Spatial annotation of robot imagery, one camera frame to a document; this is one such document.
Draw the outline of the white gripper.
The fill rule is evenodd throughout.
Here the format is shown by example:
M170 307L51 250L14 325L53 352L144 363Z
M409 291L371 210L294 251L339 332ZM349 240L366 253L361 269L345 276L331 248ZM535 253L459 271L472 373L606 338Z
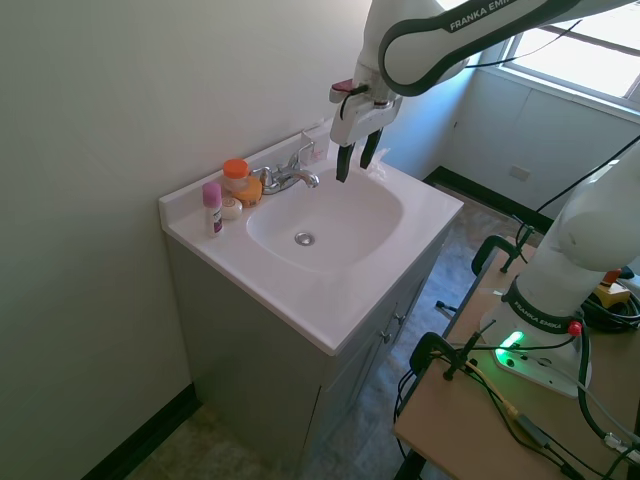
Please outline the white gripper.
M354 143L367 137L360 155L359 166L366 170L371 164L382 137L383 129L397 117L403 98L401 96L386 105L376 105L364 94L344 100L335 113L330 139L339 145L336 179L344 183L349 175Z

